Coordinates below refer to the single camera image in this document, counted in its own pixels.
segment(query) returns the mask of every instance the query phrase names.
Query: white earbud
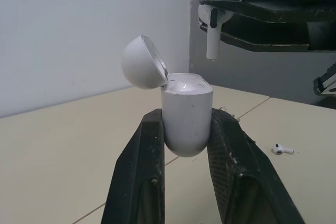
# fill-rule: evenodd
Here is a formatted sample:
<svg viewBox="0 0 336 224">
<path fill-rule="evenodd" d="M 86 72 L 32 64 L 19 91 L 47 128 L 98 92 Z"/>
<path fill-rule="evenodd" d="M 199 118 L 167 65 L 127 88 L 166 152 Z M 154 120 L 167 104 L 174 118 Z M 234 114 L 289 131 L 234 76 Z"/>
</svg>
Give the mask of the white earbud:
<svg viewBox="0 0 336 224">
<path fill-rule="evenodd" d="M 198 15 L 201 21 L 208 25 L 206 58 L 216 60 L 219 54 L 222 25 L 233 16 L 233 12 L 219 10 L 210 5 L 199 5 Z"/>
<path fill-rule="evenodd" d="M 272 148 L 272 151 L 277 155 L 282 155 L 284 152 L 289 154 L 294 154 L 293 149 L 284 148 L 281 144 L 275 144 Z"/>
</svg>

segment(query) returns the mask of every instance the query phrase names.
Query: table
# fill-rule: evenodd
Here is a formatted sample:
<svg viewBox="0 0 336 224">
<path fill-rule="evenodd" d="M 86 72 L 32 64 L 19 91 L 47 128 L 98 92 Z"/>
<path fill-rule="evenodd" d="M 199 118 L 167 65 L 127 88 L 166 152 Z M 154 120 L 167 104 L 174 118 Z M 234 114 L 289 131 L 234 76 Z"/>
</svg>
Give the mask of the table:
<svg viewBox="0 0 336 224">
<path fill-rule="evenodd" d="M 270 98 L 241 118 L 269 157 L 306 224 L 336 220 L 336 111 Z M 281 144 L 294 155 L 274 155 Z"/>
<path fill-rule="evenodd" d="M 214 87 L 214 107 L 236 117 L 267 99 Z M 160 89 L 130 88 L 0 119 L 0 222 L 85 223 L 102 214 L 117 158 L 143 115 L 160 107 Z M 170 167 L 187 171 L 193 160 L 176 158 L 165 151 L 166 190 L 174 189 Z"/>
</svg>

